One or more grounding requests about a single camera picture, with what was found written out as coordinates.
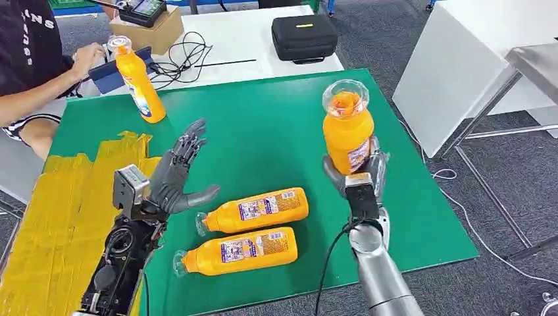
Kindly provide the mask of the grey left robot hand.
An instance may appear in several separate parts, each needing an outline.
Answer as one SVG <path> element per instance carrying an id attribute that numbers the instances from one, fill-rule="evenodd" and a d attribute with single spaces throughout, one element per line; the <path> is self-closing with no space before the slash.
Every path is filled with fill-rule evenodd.
<path id="1" fill-rule="evenodd" d="M 150 180 L 149 200 L 165 213 L 177 214 L 210 202 L 220 187 L 211 185 L 202 192 L 185 193 L 184 184 L 200 149 L 207 143 L 203 138 L 206 119 L 191 123 L 174 145 L 164 153 Z"/>

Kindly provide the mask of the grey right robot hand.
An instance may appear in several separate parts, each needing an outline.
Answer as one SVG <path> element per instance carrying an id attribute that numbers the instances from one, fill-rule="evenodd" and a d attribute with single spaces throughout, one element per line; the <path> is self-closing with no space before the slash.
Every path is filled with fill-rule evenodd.
<path id="1" fill-rule="evenodd" d="M 390 155 L 380 149 L 376 136 L 371 136 L 368 144 L 370 146 L 370 154 L 355 173 L 368 172 L 371 175 L 376 202 L 379 206 L 383 206 L 382 194 L 385 188 L 387 164 Z M 335 189 L 345 199 L 345 175 L 334 166 L 329 155 L 322 156 L 322 167 Z"/>

